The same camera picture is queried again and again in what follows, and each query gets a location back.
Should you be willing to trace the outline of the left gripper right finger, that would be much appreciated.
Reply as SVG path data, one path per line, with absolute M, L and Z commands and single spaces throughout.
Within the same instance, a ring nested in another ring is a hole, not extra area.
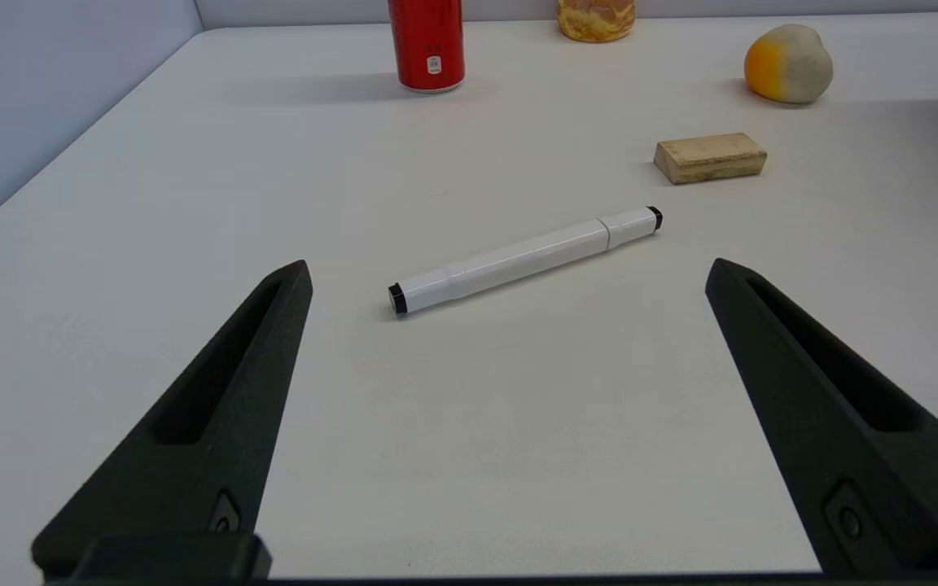
M 771 282 L 706 296 L 824 575 L 938 575 L 938 418 Z

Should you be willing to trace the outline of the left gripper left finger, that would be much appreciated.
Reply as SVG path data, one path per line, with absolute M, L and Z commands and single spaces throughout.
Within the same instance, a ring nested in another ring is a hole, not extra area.
M 244 582 L 310 300 L 302 260 L 265 277 L 34 538 L 47 582 Z

